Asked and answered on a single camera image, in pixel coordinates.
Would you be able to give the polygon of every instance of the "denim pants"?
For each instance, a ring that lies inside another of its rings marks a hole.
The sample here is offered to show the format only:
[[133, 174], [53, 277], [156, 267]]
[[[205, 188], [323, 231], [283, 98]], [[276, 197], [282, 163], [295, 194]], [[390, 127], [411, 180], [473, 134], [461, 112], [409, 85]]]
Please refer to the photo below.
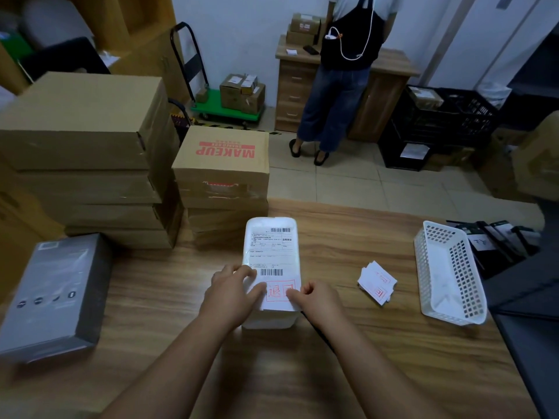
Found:
[[303, 141], [320, 141], [319, 149], [336, 151], [353, 121], [370, 68], [327, 70], [320, 65], [305, 105], [297, 136]]

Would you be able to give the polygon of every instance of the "black slipper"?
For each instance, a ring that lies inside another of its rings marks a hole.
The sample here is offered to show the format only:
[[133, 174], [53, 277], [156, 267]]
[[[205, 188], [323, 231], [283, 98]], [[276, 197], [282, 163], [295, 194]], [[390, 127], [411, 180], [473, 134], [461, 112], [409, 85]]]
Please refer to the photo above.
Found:
[[299, 152], [298, 152], [298, 153], [294, 153], [294, 152], [293, 152], [293, 146], [295, 145], [295, 141], [296, 141], [296, 140], [291, 140], [291, 141], [289, 142], [289, 151], [291, 152], [291, 155], [292, 155], [293, 157], [300, 157], [300, 156], [301, 156], [301, 148], [299, 148]]
[[315, 166], [322, 166], [324, 165], [324, 162], [326, 161], [326, 159], [328, 157], [330, 157], [330, 153], [326, 153], [326, 155], [324, 156], [324, 160], [321, 162], [316, 161], [318, 159], [318, 153], [320, 153], [320, 150], [318, 150], [315, 154]]

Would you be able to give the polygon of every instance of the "wooden table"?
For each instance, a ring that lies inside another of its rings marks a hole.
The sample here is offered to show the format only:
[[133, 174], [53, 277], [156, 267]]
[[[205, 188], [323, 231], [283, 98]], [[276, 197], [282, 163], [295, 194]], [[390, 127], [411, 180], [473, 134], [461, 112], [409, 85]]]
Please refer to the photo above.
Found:
[[[537, 417], [493, 320], [458, 327], [421, 314], [413, 238], [422, 218], [287, 200], [270, 200], [269, 213], [297, 220], [303, 280], [331, 283], [353, 321], [451, 413]], [[172, 252], [118, 256], [97, 348], [21, 367], [0, 384], [0, 403], [101, 411], [195, 317], [213, 272], [242, 258], [240, 242], [197, 251], [183, 234]], [[373, 260], [398, 280], [382, 308], [357, 288]], [[364, 416], [335, 356], [301, 317], [285, 331], [233, 333], [192, 417]]]
[[[288, 55], [287, 49], [296, 49], [297, 55]], [[282, 35], [276, 58], [280, 60], [276, 129], [296, 132], [320, 64], [320, 55], [311, 56], [302, 47], [287, 44], [286, 36]], [[403, 51], [381, 48], [378, 59], [371, 66], [369, 83], [348, 131], [348, 138], [377, 142], [409, 78], [419, 74]]]

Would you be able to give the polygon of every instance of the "silver box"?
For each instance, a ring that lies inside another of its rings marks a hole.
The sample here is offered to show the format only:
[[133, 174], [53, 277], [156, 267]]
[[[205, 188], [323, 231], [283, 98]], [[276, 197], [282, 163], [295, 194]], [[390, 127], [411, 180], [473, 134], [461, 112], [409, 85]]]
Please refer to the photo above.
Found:
[[0, 357], [29, 363], [96, 345], [111, 267], [99, 233], [37, 244], [0, 329]]

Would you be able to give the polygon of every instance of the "black strap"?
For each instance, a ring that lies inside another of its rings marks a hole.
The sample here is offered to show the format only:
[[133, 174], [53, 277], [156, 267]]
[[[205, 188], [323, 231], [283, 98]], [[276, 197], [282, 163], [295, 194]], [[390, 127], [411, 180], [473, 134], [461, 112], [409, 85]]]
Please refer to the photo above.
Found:
[[[359, 0], [359, 3], [357, 4], [358, 7], [363, 7], [363, 3], [365, 2], [365, 0]], [[373, 8], [373, 0], [369, 0], [369, 3], [367, 5], [368, 9], [372, 9]]]

